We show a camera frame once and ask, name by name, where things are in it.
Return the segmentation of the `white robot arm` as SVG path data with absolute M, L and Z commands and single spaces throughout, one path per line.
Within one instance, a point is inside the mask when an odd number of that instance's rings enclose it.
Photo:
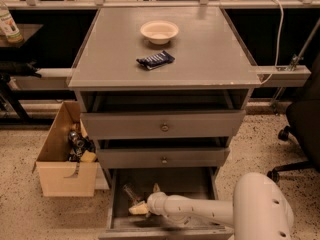
M 233 229 L 228 240 L 291 240 L 292 208 L 277 184 L 251 172 L 237 181 L 230 201 L 168 195 L 158 185 L 144 201 L 129 208 L 132 215 L 152 213 L 180 222 L 197 217 Z

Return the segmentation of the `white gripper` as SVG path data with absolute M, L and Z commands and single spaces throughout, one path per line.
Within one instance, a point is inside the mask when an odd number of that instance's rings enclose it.
M 165 201 L 168 196 L 164 192 L 160 192 L 160 186 L 155 183 L 153 193 L 148 197 L 147 203 L 141 201 L 129 208 L 132 215 L 146 215 L 149 211 L 156 215 L 165 216 Z

